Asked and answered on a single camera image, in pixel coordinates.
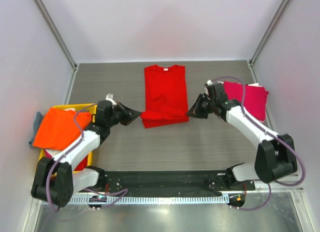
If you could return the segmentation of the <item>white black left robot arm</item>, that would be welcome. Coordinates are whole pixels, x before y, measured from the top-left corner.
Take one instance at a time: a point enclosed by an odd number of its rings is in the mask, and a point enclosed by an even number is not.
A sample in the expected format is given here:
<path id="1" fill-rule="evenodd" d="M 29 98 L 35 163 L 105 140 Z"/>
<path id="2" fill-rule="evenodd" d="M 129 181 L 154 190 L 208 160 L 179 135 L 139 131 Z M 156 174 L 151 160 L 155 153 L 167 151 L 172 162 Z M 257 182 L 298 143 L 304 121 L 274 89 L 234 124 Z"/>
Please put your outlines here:
<path id="1" fill-rule="evenodd" d="M 113 126 L 128 126 L 140 115 L 140 111 L 111 98 L 76 110 L 72 119 L 79 136 L 57 155 L 42 157 L 38 161 L 31 196 L 49 203 L 53 208 L 62 208 L 74 193 L 82 190 L 102 191 L 107 184 L 104 169 L 92 165 L 78 172 L 75 169 L 108 138 Z"/>

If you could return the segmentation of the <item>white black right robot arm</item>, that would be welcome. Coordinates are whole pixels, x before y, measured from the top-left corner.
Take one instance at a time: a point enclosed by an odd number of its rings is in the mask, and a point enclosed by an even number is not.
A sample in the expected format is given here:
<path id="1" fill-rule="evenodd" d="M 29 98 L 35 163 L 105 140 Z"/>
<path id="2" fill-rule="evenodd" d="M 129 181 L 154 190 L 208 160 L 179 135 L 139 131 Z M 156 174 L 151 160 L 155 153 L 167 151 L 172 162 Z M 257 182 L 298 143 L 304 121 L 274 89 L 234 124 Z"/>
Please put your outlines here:
<path id="1" fill-rule="evenodd" d="M 206 93 L 198 96 L 186 115 L 207 119 L 209 114 L 215 114 L 238 129 L 256 149 L 253 164 L 240 163 L 227 168 L 225 183 L 229 189 L 237 190 L 244 181 L 260 180 L 268 184 L 298 170 L 290 135 L 280 135 L 259 122 L 241 102 L 228 98 L 222 83 L 209 80 L 205 88 Z"/>

